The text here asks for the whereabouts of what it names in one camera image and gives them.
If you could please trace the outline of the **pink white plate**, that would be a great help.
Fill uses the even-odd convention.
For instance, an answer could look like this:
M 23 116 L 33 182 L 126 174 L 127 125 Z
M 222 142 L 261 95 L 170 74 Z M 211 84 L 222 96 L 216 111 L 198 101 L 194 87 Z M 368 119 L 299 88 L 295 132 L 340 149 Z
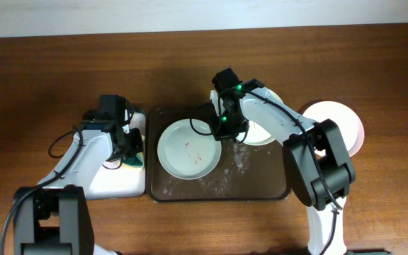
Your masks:
M 320 101 L 309 106 L 302 115 L 318 122 L 326 119 L 334 121 L 339 126 L 350 157 L 363 146 L 365 138 L 363 123 L 348 106 L 336 101 Z

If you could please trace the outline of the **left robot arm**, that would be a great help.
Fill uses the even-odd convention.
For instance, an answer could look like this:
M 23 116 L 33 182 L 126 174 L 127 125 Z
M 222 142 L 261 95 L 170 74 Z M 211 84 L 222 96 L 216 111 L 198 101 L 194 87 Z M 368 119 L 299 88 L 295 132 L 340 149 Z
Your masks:
M 109 254 L 95 243 L 89 200 L 131 198 L 146 189 L 147 114 L 118 95 L 102 95 L 72 128 L 72 143 L 36 186 L 20 187 L 4 229 L 15 254 Z

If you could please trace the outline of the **green yellow sponge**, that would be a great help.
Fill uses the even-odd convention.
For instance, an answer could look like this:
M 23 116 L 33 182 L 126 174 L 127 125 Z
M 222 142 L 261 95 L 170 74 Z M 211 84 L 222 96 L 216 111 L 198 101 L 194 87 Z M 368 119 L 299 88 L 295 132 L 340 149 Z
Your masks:
M 143 169 L 145 166 L 144 160 L 144 153 L 139 152 L 135 156 L 125 157 L 122 160 L 122 167 L 126 169 Z

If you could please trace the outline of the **cream plate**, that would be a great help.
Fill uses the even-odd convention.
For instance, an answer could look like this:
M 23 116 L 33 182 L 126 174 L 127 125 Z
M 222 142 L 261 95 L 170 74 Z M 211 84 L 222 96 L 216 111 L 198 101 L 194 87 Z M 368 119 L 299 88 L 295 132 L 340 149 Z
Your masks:
M 240 142 L 244 138 L 243 143 L 252 146 L 267 145 L 275 141 L 276 139 L 265 131 L 260 125 L 253 121 L 249 121 L 248 133 L 239 133 L 236 137 L 236 141 Z

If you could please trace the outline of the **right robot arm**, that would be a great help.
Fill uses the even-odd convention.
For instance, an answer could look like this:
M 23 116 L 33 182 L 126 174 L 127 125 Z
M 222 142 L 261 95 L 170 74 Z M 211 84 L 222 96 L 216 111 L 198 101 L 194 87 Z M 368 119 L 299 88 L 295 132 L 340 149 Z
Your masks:
M 356 172 L 338 125 L 306 118 L 278 100 L 257 80 L 240 80 L 232 69 L 212 78 L 210 117 L 216 140 L 238 140 L 249 122 L 282 147 L 287 185 L 307 209 L 309 254 L 347 254 L 343 212 Z

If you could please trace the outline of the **pale green plate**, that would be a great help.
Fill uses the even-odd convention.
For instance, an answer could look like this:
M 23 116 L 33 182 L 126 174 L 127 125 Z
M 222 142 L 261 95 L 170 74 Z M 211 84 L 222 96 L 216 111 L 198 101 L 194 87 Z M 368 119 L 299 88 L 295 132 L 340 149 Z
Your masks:
M 222 144 L 205 136 L 210 127 L 197 119 L 177 120 L 160 135 L 157 156 L 161 166 L 170 175 L 183 180 L 194 180 L 209 174 L 218 164 Z

